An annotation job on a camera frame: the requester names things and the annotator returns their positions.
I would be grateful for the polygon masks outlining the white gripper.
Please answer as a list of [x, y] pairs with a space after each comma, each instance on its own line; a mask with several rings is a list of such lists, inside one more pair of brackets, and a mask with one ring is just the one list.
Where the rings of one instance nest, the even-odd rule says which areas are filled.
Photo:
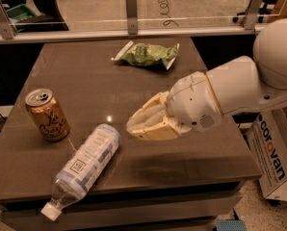
[[[168, 110], [172, 117], [167, 117]], [[204, 132], [222, 123], [222, 109], [207, 75], [195, 72], [178, 80], [170, 92], [150, 98], [128, 120], [127, 131], [139, 140], [169, 141]]]

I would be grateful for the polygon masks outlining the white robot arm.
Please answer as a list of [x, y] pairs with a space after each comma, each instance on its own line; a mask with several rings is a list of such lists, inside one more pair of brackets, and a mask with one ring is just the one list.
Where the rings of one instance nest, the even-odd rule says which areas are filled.
[[138, 109], [126, 124], [137, 139], [167, 141], [204, 132], [227, 116], [287, 107], [287, 18], [256, 37], [253, 56], [179, 79]]

